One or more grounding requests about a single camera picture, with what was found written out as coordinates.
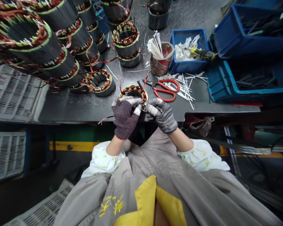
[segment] blue plastic bin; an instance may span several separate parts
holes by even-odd
[[[100,9],[96,12],[98,26],[101,29],[101,31],[105,34],[109,30],[109,28],[106,26],[106,24],[109,24],[108,18],[106,17],[104,10]]]
[[[283,37],[249,36],[244,32],[240,17],[244,21],[260,20],[276,14],[276,10],[233,4],[229,13],[214,31],[215,45],[220,58],[239,58],[283,54]]]
[[[192,39],[196,36],[200,35],[198,40],[198,48],[203,50],[209,50],[207,35],[205,30],[200,29],[191,29],[191,30],[172,30],[171,43],[175,48],[175,45],[179,43],[185,43],[186,39],[192,37]],[[207,61],[177,61],[176,53],[174,51],[174,58],[171,62],[169,71],[172,74],[175,73],[199,73],[202,72],[205,65],[207,65]]]
[[[215,60],[205,71],[212,100],[215,102],[262,100],[264,97],[283,93],[283,60],[271,67],[280,82],[280,88],[239,90],[228,62]]]

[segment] yellow collar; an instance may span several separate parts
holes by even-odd
[[[115,226],[153,226],[155,198],[171,226],[186,226],[181,201],[158,187],[156,176],[148,177],[135,191],[137,211],[120,216]]]

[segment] yellow floor stripe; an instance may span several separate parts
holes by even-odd
[[[57,151],[82,151],[92,152],[93,148],[100,142],[75,142],[75,141],[56,141]],[[53,150],[53,141],[49,142],[49,148]]]
[[[220,146],[220,155],[221,156],[227,156],[226,148],[223,146]],[[238,157],[247,157],[247,155],[237,155]],[[270,155],[257,155],[260,158],[277,158],[277,159],[283,159],[283,154],[281,152],[272,152]]]

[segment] red scissors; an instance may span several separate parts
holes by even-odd
[[[171,82],[173,83],[176,87],[177,87],[177,90],[172,90],[170,89],[169,87],[165,86],[163,83],[164,82]],[[179,86],[179,83],[173,79],[163,79],[163,80],[160,80],[160,81],[157,81],[156,83],[155,82],[151,82],[151,81],[146,81],[147,84],[151,85],[153,90],[154,90],[154,94],[162,99],[164,102],[172,102],[173,100],[175,100],[176,98],[176,93],[179,92],[180,90],[180,86]],[[164,89],[158,89],[156,88],[156,85],[160,85],[162,88]],[[172,94],[173,95],[173,98],[172,99],[165,99],[165,98],[162,98],[158,92],[162,92],[162,93],[168,93],[168,94]]]

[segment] work glove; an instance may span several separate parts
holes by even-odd
[[[156,98],[144,103],[144,111],[154,116],[158,127],[163,133],[173,133],[178,124],[174,119],[170,105],[162,99]]]
[[[120,140],[127,140],[135,126],[138,118],[141,114],[141,98],[134,98],[133,96],[126,96],[122,98],[116,98],[112,103],[112,110],[114,113],[114,124],[116,129],[114,133]]]

